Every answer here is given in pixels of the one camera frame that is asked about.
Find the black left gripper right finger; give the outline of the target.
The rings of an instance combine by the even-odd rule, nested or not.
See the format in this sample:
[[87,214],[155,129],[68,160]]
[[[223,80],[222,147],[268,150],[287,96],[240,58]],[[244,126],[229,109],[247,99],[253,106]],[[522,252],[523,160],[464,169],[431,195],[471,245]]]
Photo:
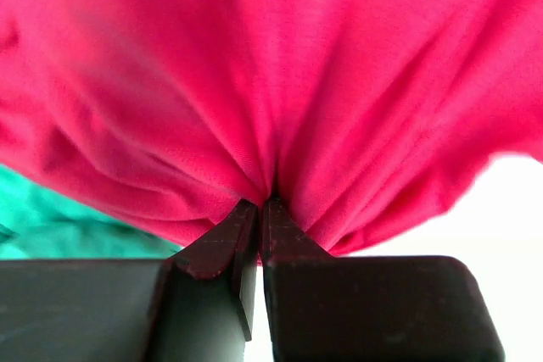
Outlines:
[[261,227],[277,361],[502,361],[479,285],[449,256],[334,257],[279,199]]

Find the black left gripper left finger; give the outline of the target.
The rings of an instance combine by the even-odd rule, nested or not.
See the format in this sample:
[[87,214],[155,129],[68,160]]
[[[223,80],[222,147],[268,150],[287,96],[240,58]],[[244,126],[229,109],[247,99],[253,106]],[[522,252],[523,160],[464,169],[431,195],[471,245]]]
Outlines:
[[258,209],[242,200],[167,259],[2,262],[2,360],[242,360],[257,224]]

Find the red t shirt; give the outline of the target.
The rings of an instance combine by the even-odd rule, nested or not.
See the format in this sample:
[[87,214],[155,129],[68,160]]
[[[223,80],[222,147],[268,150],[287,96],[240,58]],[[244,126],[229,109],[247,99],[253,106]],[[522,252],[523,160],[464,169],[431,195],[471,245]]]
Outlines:
[[542,156],[542,0],[1,0],[1,161],[182,245],[282,197],[347,254]]

